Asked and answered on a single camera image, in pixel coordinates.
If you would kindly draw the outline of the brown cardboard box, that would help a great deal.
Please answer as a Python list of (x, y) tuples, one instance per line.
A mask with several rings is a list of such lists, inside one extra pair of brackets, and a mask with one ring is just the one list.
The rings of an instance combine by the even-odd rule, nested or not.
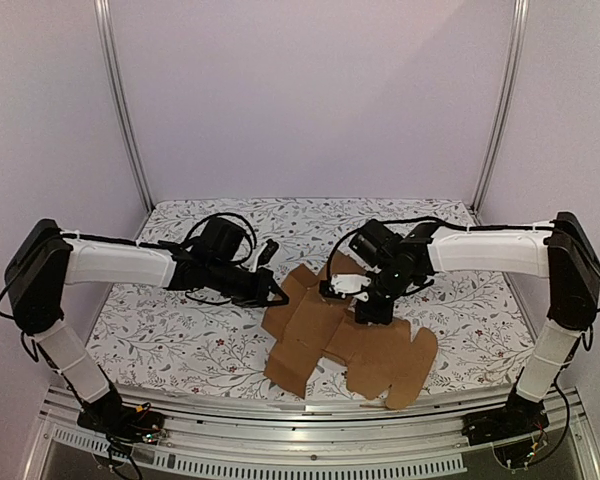
[(346, 368), (346, 388), (367, 400), (382, 393), (385, 407), (401, 410), (413, 404), (434, 366), (437, 338), (430, 329), (412, 332), (411, 323), (394, 318), (389, 325), (354, 321), (350, 300), (325, 299), (314, 273), (301, 264), (282, 282), (286, 306), (269, 307), (262, 328), (274, 339), (264, 375), (286, 392), (304, 398), (311, 374), (321, 359)]

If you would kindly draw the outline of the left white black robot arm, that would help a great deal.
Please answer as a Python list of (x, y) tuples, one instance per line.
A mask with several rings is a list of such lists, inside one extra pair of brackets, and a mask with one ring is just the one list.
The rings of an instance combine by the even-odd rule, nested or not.
[(128, 426), (126, 408), (110, 395), (114, 388), (64, 321), (67, 285), (138, 284), (167, 291), (209, 289), (224, 303), (242, 308), (285, 306), (288, 295), (267, 263), (277, 251), (260, 245), (241, 215), (212, 214), (179, 242), (157, 243), (82, 234), (40, 220), (9, 262), (0, 292), (0, 317), (14, 322), (23, 338), (65, 378), (78, 399), (91, 404), (91, 419), (108, 434)]

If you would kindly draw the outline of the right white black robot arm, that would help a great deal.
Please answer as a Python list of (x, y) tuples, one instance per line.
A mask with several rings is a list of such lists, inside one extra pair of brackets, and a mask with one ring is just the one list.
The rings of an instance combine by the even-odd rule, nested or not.
[(410, 220), (412, 230), (372, 219), (358, 228), (349, 247), (370, 272), (336, 274), (328, 284), (337, 296), (357, 300), (359, 323), (388, 324), (395, 301), (430, 285), (438, 273), (493, 271), (545, 278), (547, 320), (512, 389), (497, 427), (517, 436), (532, 424), (568, 365), (581, 335), (600, 314), (600, 261), (574, 214), (560, 212), (529, 225), (460, 226), (435, 217)]

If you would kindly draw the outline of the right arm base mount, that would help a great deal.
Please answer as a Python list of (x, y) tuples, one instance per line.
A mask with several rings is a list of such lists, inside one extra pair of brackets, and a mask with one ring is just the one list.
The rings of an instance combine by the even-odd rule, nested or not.
[(540, 431), (549, 426), (542, 400), (523, 398), (514, 386), (502, 407), (463, 416), (461, 434), (471, 446), (481, 445)]

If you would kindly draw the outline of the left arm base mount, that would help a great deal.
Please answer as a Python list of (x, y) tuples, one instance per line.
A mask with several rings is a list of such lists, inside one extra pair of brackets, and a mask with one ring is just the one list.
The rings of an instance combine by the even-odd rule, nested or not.
[(81, 402), (77, 425), (126, 443), (154, 443), (164, 435), (165, 417), (150, 402), (125, 405), (117, 391), (102, 398)]

